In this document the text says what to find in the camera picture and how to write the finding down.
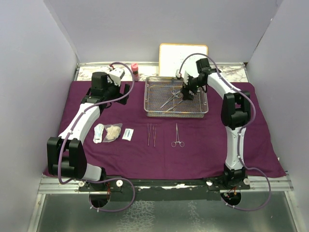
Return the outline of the white gauze bag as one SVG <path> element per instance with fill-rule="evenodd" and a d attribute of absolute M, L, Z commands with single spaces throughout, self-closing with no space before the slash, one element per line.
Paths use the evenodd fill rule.
<path fill-rule="evenodd" d="M 121 134 L 122 123 L 104 125 L 106 135 L 102 140 L 103 143 L 115 141 Z"/>

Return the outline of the steel scissors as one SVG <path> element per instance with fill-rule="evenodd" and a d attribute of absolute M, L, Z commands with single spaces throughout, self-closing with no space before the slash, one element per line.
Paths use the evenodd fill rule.
<path fill-rule="evenodd" d="M 175 105 L 173 105 L 172 107 L 170 107 L 170 108 L 167 110 L 167 112 L 174 112 L 175 109 L 176 109 L 179 105 L 181 105 L 182 103 L 183 103 L 183 101 L 178 102 L 177 104 L 175 104 Z"/>

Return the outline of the white blue label packet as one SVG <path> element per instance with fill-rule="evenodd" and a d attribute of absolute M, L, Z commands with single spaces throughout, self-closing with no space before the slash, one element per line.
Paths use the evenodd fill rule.
<path fill-rule="evenodd" d="M 125 131 L 124 131 L 122 139 L 127 140 L 127 141 L 131 141 L 133 133 L 134 133 L 133 129 L 126 128 Z"/>

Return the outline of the steel clamp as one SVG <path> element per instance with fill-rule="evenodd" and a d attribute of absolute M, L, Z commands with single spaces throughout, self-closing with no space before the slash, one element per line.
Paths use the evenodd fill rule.
<path fill-rule="evenodd" d="M 180 141 L 180 138 L 179 138 L 179 130 L 178 130 L 178 124 L 176 123 L 176 137 L 175 137 L 175 141 L 174 142 L 171 142 L 171 146 L 172 147 L 176 147 L 176 146 L 179 146 L 179 147 L 184 147 L 184 142 L 183 141 Z"/>

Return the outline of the steel tweezers front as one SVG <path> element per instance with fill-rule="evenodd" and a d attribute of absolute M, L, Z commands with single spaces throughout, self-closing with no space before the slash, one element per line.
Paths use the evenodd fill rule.
<path fill-rule="evenodd" d="M 150 144 L 150 135 L 151 135 L 152 124 L 147 124 L 147 145 Z"/>

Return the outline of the steel forceps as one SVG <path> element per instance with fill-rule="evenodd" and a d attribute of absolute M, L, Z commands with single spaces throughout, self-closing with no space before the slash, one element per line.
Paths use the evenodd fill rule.
<path fill-rule="evenodd" d="M 179 98 L 179 94 L 181 93 L 181 91 L 180 90 L 173 90 L 171 93 L 172 93 L 172 96 L 165 103 L 163 103 L 160 108 L 163 108 L 166 104 L 168 104 L 174 98 Z"/>

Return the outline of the steel tweezers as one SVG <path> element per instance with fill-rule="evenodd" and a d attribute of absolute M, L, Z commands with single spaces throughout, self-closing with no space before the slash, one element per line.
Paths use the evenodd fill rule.
<path fill-rule="evenodd" d="M 151 135 L 152 124 L 147 124 L 147 145 L 150 144 L 150 135 Z"/>
<path fill-rule="evenodd" d="M 156 145 L 156 125 L 153 125 L 153 143 Z"/>

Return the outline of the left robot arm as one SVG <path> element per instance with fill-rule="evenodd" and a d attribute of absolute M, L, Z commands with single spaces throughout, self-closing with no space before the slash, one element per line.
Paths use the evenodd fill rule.
<path fill-rule="evenodd" d="M 125 84 L 121 93 L 121 80 L 125 71 L 115 68 L 109 73 L 94 72 L 91 87 L 81 100 L 78 112 L 57 137 L 47 141 L 48 173 L 58 178 L 90 182 L 91 187 L 100 191 L 106 187 L 106 171 L 102 167 L 91 165 L 86 159 L 83 143 L 94 122 L 112 102 L 125 105 L 130 90 Z"/>

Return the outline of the metal mesh tray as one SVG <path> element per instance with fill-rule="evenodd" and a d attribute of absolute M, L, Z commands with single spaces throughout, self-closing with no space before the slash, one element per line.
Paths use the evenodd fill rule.
<path fill-rule="evenodd" d="M 192 101 L 183 101 L 182 93 L 163 108 L 160 108 L 171 96 L 173 90 L 181 90 L 183 82 L 172 77 L 149 76 L 145 80 L 144 110 L 151 117 L 203 118 L 209 111 L 207 94 L 199 88 Z M 174 112 L 167 110 L 183 101 Z"/>

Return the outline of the purple cloth wrap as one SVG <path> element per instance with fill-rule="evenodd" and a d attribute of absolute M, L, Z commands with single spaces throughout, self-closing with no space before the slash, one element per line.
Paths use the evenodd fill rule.
<path fill-rule="evenodd" d="M 250 83 L 233 83 L 251 94 L 256 117 L 247 126 L 244 137 L 244 162 L 247 167 L 262 170 L 267 177 L 286 176 L 273 150 L 267 122 L 259 107 L 254 86 Z M 70 124 L 78 112 L 82 98 L 90 88 L 90 81 L 71 84 L 58 133 Z M 207 93 L 209 111 L 203 118 L 147 117 L 143 107 L 144 82 L 137 82 L 126 105 L 113 103 L 96 120 L 85 138 L 83 148 L 87 162 L 105 168 L 107 175 L 131 179 L 199 179 L 223 173 L 227 153 L 227 134 L 221 122 L 222 99 L 212 88 Z M 121 136 L 110 143 L 93 142 L 94 126 L 123 124 L 133 129 L 131 141 Z M 180 141 L 184 147 L 172 147 L 178 124 Z M 147 125 L 155 125 L 148 146 Z"/>

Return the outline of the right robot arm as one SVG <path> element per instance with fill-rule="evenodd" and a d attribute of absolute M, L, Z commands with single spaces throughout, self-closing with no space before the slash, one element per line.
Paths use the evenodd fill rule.
<path fill-rule="evenodd" d="M 208 58 L 196 61 L 198 77 L 192 77 L 187 72 L 176 71 L 176 78 L 183 80 L 181 93 L 183 100 L 193 100 L 198 88 L 207 92 L 207 87 L 213 88 L 222 98 L 221 122 L 227 133 L 227 156 L 224 173 L 219 184 L 226 189 L 233 189 L 246 178 L 246 168 L 243 161 L 243 144 L 246 125 L 251 120 L 250 93 L 241 91 L 232 85 L 220 73 L 217 66 L 211 68 Z"/>

